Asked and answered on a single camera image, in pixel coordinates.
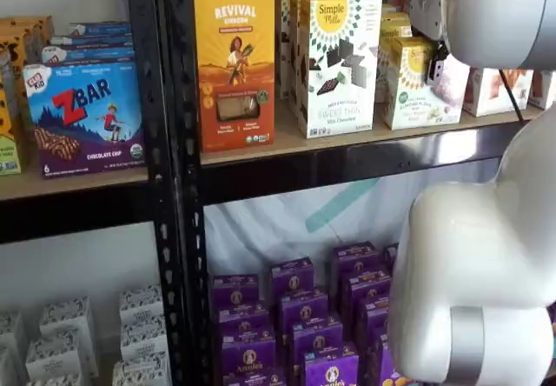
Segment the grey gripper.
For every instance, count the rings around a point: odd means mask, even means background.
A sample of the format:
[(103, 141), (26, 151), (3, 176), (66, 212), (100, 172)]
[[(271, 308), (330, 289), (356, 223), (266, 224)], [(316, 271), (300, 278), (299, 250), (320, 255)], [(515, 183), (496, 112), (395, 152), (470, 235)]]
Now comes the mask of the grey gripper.
[[(413, 27), (434, 41), (447, 40), (446, 0), (410, 0), (409, 16)], [(448, 57), (446, 45), (439, 45), (433, 53), (427, 71), (427, 84), (439, 82)]]

